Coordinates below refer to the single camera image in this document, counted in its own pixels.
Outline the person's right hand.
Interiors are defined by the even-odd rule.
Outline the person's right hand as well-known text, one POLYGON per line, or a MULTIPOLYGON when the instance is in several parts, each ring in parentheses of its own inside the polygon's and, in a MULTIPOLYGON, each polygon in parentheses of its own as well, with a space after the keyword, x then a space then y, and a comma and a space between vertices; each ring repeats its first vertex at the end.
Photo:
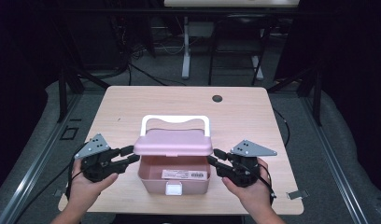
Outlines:
POLYGON ((268 175, 268 165, 262 159, 257 159, 260 165, 260 175, 256 183, 246 188, 237 187, 228 177, 222 177, 221 180, 225 187, 234 194, 252 216, 257 214, 267 215, 273 210, 270 201, 270 190, 267 185, 271 185, 268 175))

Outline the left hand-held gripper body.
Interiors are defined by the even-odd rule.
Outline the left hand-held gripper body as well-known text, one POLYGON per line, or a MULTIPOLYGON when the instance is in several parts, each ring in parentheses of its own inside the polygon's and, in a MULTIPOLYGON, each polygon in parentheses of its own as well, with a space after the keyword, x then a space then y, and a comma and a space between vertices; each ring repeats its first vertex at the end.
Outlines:
POLYGON ((74 159, 81 160, 81 172, 91 182, 99 182, 111 174, 122 174, 127 168, 126 161, 113 161, 125 156, 126 148, 111 148, 105 138, 96 134, 75 153, 74 159))

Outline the person's left hand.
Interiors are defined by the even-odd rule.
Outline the person's left hand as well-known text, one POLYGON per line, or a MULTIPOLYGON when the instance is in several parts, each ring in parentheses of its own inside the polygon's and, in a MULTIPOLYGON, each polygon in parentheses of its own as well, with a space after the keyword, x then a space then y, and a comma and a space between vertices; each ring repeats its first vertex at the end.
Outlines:
POLYGON ((76 207, 92 206, 102 191, 116 182, 119 175, 117 173, 109 175, 99 182, 91 182, 80 170, 81 160, 75 160, 72 172, 72 184, 70 190, 69 204, 76 207))

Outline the black metal stand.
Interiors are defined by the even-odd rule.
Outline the black metal stand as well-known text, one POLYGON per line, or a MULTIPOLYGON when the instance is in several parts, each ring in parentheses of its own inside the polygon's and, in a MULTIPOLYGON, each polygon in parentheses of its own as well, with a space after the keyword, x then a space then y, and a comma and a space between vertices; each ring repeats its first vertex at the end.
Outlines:
POLYGON ((312 118, 316 124, 320 126, 322 73, 318 68, 306 68, 294 76, 284 78, 282 81, 279 81, 267 91, 269 93, 280 91, 296 80, 300 80, 300 84, 296 90, 296 93, 299 97, 307 97, 309 94, 312 94, 312 118))
POLYGON ((60 113, 58 118, 59 122, 64 120, 69 111, 67 103, 67 89, 70 89, 74 94, 82 94, 85 91, 85 87, 80 81, 82 77, 88 79, 104 90, 109 87, 109 84, 93 76, 91 73, 73 65, 65 64, 62 67, 58 79, 60 103, 60 113))

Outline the pink plastic storage box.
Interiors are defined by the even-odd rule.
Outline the pink plastic storage box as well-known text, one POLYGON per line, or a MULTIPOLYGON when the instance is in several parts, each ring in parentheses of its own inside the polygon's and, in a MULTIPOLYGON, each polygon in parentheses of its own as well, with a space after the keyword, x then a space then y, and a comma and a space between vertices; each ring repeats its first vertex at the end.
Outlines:
POLYGON ((141 157, 138 176, 147 192, 167 196, 197 195, 208 191, 211 176, 207 156, 213 151, 210 120, 206 116, 146 115, 141 121, 140 136, 134 153, 141 157), (147 127, 152 119, 184 123, 200 120, 202 129, 161 129, 147 127), (163 170, 206 171, 206 180, 163 179, 163 170))

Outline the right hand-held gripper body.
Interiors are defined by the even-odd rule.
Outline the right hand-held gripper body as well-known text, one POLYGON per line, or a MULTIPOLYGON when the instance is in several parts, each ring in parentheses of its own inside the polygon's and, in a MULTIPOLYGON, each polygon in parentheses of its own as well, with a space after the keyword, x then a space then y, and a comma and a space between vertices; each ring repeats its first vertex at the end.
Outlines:
POLYGON ((260 175, 258 157, 276 156, 277 152, 249 140, 243 140, 233 147, 225 160, 232 164, 227 177, 237 187, 248 187, 257 182, 260 175))

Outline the black chair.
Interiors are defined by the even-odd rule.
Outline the black chair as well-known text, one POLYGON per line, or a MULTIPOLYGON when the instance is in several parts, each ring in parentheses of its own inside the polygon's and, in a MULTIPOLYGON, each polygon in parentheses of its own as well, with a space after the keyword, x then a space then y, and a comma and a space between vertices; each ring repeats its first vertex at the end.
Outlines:
POLYGON ((257 81, 251 61, 258 56, 260 65, 277 18, 267 14, 230 14, 214 24, 209 47, 208 84, 211 85, 217 71, 232 77, 231 71, 248 70, 251 84, 257 81))

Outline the white desk leg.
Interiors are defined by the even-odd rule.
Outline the white desk leg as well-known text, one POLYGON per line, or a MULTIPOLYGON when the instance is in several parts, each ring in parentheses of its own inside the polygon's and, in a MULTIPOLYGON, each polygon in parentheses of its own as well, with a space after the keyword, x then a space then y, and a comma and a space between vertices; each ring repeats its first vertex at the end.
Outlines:
POLYGON ((252 64, 254 66, 254 71, 256 72, 256 79, 258 81, 264 80, 264 76, 261 70, 260 60, 258 56, 251 57, 252 64))
POLYGON ((190 77, 191 53, 190 53, 189 21, 187 17, 184 18, 183 28, 184 28, 183 30, 184 56, 183 56, 181 77, 183 79, 188 79, 190 77))

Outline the grey metal floor rail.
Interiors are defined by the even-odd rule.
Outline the grey metal floor rail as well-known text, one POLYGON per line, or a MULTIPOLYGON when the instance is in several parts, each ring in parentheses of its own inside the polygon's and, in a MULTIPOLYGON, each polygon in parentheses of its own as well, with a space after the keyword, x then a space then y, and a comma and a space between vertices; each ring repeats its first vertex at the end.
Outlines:
POLYGON ((346 178, 340 162, 337 160, 337 157, 333 152, 332 145, 327 135, 313 117, 312 104, 307 98, 301 97, 300 101, 303 106, 303 110, 306 112, 306 116, 311 123, 313 130, 316 132, 320 144, 322 145, 322 152, 325 157, 325 161, 332 173, 335 184, 354 224, 370 224, 360 206, 359 200, 357 199, 353 188, 346 178))
POLYGON ((62 122, 59 100, 48 104, 24 150, 0 188, 0 224, 49 224, 59 213, 56 189, 66 185, 66 166, 76 148, 82 117, 82 95, 69 98, 62 122))

